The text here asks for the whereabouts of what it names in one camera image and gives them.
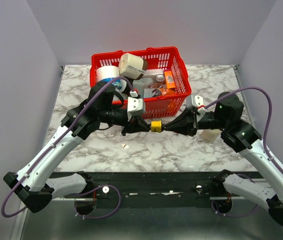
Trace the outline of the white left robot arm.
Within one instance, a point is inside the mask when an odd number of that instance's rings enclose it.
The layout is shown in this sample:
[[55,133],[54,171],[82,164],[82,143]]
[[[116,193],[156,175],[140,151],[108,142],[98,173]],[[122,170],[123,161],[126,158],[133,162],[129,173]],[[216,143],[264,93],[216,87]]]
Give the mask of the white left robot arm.
[[112,84],[99,82],[79,106],[70,109],[62,119],[51,140],[18,172],[8,172],[3,180],[32,213],[44,209],[53,199],[67,195],[88,197],[94,188],[93,179],[84,172],[51,178],[64,158],[102,123],[122,126],[123,134],[148,132],[150,126],[142,118],[146,111],[144,100],[135,92],[127,99],[127,106],[113,104],[118,96]]

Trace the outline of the small silver keys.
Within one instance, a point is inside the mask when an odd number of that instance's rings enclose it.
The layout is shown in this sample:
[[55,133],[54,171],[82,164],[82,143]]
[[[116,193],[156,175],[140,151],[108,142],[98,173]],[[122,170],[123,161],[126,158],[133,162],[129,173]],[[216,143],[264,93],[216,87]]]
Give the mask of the small silver keys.
[[122,148],[125,149],[125,150],[128,150],[128,149],[129,149],[129,146],[126,145],[126,144],[120,144],[119,146],[122,147]]

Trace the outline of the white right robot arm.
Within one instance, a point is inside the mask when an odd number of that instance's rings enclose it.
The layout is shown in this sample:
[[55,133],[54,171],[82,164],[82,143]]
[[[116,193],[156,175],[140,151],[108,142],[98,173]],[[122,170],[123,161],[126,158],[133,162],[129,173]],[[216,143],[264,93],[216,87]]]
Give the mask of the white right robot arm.
[[260,134],[250,123],[242,120],[244,104],[236,94],[236,91],[223,92],[206,106],[198,102],[200,96],[190,95],[185,110],[163,130],[185,136],[194,136],[198,130],[220,130],[223,142],[249,161],[268,182],[270,189],[224,170],[212,182],[212,192],[217,196],[228,192],[244,197],[267,210],[271,218],[283,226],[283,164],[267,146],[271,99],[266,97],[268,115],[264,133]]

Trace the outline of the yellow padlock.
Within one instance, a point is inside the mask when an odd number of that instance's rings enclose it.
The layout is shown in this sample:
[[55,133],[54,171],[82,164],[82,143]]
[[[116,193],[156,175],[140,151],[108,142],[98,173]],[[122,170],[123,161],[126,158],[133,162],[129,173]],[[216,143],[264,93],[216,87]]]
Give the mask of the yellow padlock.
[[152,121],[150,123],[150,131],[152,133],[161,133],[165,130],[165,126],[162,121]]

